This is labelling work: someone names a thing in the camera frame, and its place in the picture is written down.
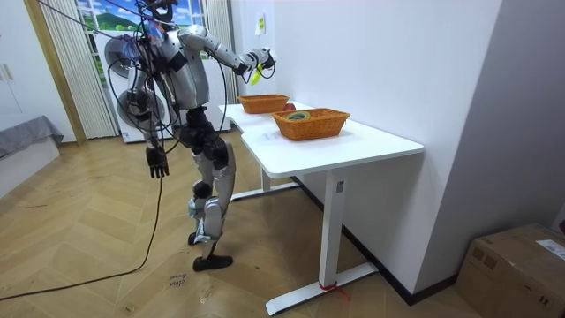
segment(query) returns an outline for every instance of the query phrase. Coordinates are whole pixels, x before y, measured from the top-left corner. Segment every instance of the woven basket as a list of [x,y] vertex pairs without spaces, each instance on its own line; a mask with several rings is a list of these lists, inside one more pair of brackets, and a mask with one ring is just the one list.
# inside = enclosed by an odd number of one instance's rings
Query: woven basket
[[238,100],[244,105],[246,113],[263,114],[284,110],[284,105],[289,97],[285,95],[250,95],[239,96]]
[[308,119],[287,119],[286,116],[295,110],[273,113],[273,118],[281,130],[281,134],[294,141],[309,140],[336,136],[342,130],[345,119],[350,114],[330,109],[306,110]]

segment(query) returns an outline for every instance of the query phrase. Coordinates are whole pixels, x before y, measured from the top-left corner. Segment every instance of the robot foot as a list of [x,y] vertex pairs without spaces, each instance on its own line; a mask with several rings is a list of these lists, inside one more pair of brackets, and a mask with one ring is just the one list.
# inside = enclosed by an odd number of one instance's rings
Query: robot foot
[[196,258],[192,264],[192,270],[199,272],[208,269],[223,269],[231,265],[232,262],[233,259],[231,256],[218,256],[211,254],[208,256],[207,260],[202,260],[201,257]]
[[200,242],[194,242],[195,238],[196,238],[196,232],[194,232],[193,234],[188,236],[188,245],[189,246],[195,246],[195,245],[200,243]]

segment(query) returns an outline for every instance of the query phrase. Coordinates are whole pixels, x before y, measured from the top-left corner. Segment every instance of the red object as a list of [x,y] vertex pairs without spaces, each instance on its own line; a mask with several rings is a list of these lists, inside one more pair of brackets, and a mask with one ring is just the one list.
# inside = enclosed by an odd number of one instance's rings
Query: red object
[[322,286],[320,282],[318,282],[318,285],[320,286],[320,288],[323,291],[333,291],[333,290],[337,290],[338,292],[342,293],[343,296],[345,296],[345,298],[347,299],[347,301],[350,301],[350,295],[347,294],[347,292],[345,292],[343,289],[341,289],[338,285],[337,282],[335,282],[334,284],[331,284],[330,286]]
[[296,110],[297,108],[294,107],[294,104],[292,102],[288,102],[286,105],[284,105],[284,110]]

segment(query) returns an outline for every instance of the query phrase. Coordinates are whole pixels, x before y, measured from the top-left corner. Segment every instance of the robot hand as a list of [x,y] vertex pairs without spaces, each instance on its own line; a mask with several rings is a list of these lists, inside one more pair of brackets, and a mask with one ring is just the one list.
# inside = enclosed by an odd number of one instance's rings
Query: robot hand
[[151,172],[151,178],[165,178],[165,174],[169,175],[169,164],[167,163],[167,155],[162,146],[147,147],[145,150],[147,164]]

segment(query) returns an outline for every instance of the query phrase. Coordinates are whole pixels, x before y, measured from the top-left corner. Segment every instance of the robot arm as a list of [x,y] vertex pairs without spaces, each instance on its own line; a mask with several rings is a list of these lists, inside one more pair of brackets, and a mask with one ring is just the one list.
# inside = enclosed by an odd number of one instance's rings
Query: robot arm
[[165,177],[169,175],[167,156],[162,145],[159,144],[157,126],[160,124],[155,114],[159,113],[156,100],[150,91],[147,91],[147,74],[139,68],[138,64],[130,67],[128,74],[129,85],[125,101],[120,101],[127,107],[128,116],[136,123],[138,129],[143,133],[147,143],[146,157],[149,165],[151,178]]
[[264,69],[275,65],[275,53],[268,48],[254,49],[245,55],[237,55],[211,35],[203,26],[192,25],[178,32],[180,41],[190,49],[205,51],[220,63],[233,69],[237,75],[252,71],[259,64]]

